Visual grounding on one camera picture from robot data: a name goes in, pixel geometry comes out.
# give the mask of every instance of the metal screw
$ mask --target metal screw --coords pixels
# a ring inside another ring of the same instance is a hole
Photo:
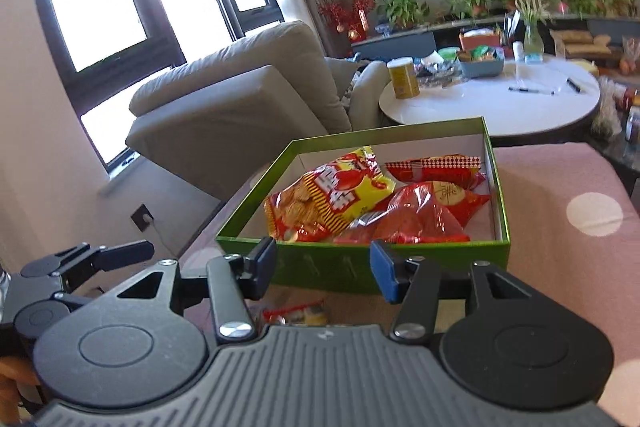
[[[423,325],[414,322],[407,322],[400,324],[394,330],[394,335],[406,341],[414,341],[416,339],[421,339],[426,332],[427,330]]]
[[[220,326],[218,331],[228,339],[244,339],[254,332],[254,328],[246,322],[227,322]]]

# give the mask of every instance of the sofa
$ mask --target sofa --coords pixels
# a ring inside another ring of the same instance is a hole
[[[362,67],[324,57],[304,23],[283,23],[140,87],[126,144],[226,201],[292,140],[380,126],[388,70],[368,64],[351,91]]]

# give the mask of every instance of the cardboard box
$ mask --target cardboard box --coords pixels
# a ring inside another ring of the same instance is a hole
[[[373,147],[381,167],[386,162],[425,156],[480,156],[488,181],[476,192],[492,198],[465,228],[471,243],[393,245],[393,249],[406,257],[430,257],[452,270],[467,270],[478,260],[507,266],[509,227],[491,140],[482,118],[293,141],[225,223],[217,237],[220,246],[228,253],[250,252],[268,235],[262,206],[265,197],[287,188],[305,172],[364,145]],[[330,243],[279,243],[273,283],[347,293],[378,291],[369,269],[369,248]]]

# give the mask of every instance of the white wall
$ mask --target white wall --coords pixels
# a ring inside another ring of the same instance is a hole
[[[34,0],[0,0],[0,147],[0,259],[14,269],[81,241],[145,237],[161,259],[170,254],[154,230],[141,234],[130,220],[140,204],[178,253],[218,203],[144,159],[100,195],[108,175],[66,97]]]

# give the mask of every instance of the sofa armrest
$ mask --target sofa armrest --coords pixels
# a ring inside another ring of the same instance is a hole
[[[220,200],[228,200],[295,139],[327,134],[273,66],[233,76],[140,116],[126,143]]]
[[[382,123],[380,95],[391,82],[389,70],[379,60],[370,63],[353,86],[349,120],[354,131],[376,129]]]

